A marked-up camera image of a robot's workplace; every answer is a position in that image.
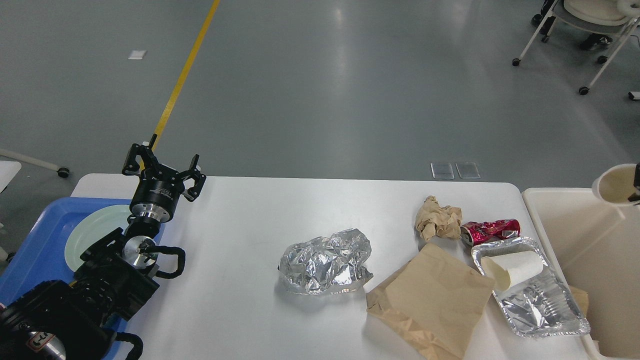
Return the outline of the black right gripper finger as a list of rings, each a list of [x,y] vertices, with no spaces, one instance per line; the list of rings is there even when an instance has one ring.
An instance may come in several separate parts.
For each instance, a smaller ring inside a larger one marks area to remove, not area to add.
[[[629,203],[638,203],[640,201],[640,163],[638,162],[635,165],[633,171],[633,182],[632,182],[634,192],[628,197]]]

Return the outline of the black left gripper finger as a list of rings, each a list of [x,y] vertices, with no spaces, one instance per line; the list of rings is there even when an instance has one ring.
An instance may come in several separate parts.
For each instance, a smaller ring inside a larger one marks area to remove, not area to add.
[[[198,199],[207,180],[206,174],[201,172],[198,165],[199,159],[200,155],[196,153],[190,161],[189,168],[176,174],[176,181],[179,189],[181,189],[181,194],[189,202],[194,202]]]
[[[137,176],[141,180],[158,181],[162,179],[162,167],[153,152],[153,145],[157,138],[158,135],[153,134],[146,145],[138,143],[131,145],[122,166],[124,176]]]

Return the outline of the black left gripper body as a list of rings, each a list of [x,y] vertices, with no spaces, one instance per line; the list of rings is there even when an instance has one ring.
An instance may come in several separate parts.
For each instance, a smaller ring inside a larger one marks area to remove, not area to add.
[[[130,212],[136,217],[167,223],[174,218],[183,191],[183,182],[141,177],[129,205]]]

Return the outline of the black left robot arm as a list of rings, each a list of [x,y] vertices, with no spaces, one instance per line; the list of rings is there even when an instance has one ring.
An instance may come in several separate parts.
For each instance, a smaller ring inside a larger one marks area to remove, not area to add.
[[[43,281],[1,310],[3,360],[102,360],[116,342],[132,346],[128,360],[141,358],[143,340],[108,322],[132,319],[158,290],[156,278],[182,275],[186,252],[155,238],[174,218],[180,197],[194,202],[207,178],[198,154],[183,171],[159,162],[153,152],[157,137],[132,144],[122,166],[124,176],[139,179],[127,227],[83,251],[73,281]]]

